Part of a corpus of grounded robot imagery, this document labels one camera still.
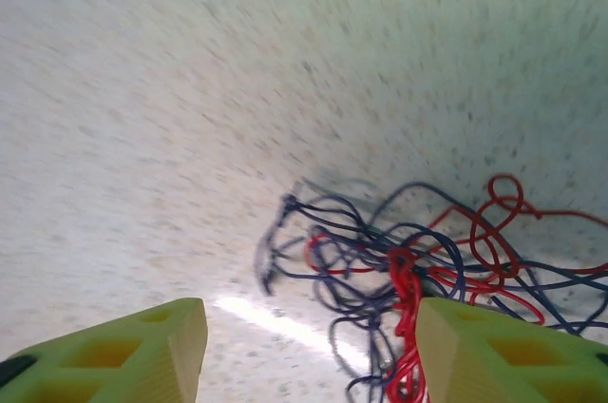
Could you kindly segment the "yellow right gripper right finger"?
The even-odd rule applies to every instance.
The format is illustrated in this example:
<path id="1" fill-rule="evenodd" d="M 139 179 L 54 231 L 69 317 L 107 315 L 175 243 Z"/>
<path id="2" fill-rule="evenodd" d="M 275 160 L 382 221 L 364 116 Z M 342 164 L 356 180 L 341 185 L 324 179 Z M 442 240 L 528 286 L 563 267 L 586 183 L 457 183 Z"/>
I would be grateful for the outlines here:
<path id="1" fill-rule="evenodd" d="M 424 298 L 416 343 L 432 402 L 607 400 L 607 348 L 437 297 Z"/>

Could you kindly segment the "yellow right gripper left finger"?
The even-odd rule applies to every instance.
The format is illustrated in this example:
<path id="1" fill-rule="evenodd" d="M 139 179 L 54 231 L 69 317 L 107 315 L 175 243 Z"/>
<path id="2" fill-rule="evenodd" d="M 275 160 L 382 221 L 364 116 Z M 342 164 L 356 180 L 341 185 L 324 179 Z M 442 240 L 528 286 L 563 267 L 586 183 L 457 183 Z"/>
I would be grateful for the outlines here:
<path id="1" fill-rule="evenodd" d="M 204 304 L 184 297 L 35 344 L 1 362 L 4 402 L 194 402 Z"/>

